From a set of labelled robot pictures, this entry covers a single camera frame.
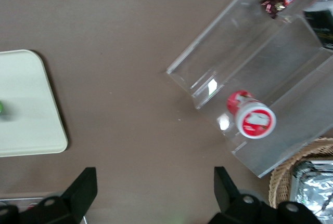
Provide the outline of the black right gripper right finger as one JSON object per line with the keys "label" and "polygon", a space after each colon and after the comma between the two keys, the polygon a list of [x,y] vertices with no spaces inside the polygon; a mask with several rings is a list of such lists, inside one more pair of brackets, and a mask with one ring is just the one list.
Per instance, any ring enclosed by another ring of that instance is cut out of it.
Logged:
{"label": "black right gripper right finger", "polygon": [[272,208],[252,194],[242,194],[225,167],[214,168],[214,195],[220,212],[209,223],[320,223],[303,204],[282,202]]}

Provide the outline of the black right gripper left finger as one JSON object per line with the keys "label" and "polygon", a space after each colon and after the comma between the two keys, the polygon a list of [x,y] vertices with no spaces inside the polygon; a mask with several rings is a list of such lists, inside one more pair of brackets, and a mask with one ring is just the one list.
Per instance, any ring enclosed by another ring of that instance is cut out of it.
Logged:
{"label": "black right gripper left finger", "polygon": [[96,168],[87,167],[60,196],[43,198],[24,211],[1,206],[1,223],[80,223],[97,192]]}

